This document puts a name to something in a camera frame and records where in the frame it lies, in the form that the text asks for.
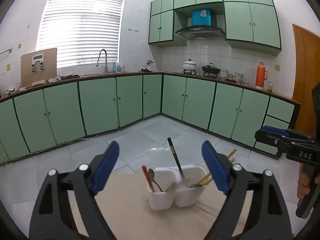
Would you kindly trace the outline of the right hand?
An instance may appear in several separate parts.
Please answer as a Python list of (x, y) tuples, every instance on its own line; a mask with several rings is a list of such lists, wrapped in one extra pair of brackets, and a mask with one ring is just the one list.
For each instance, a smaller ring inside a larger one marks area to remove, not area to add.
[(302, 200), (310, 193), (310, 177), (304, 171), (305, 165), (300, 163), (299, 165), (299, 178), (297, 186), (297, 197)]

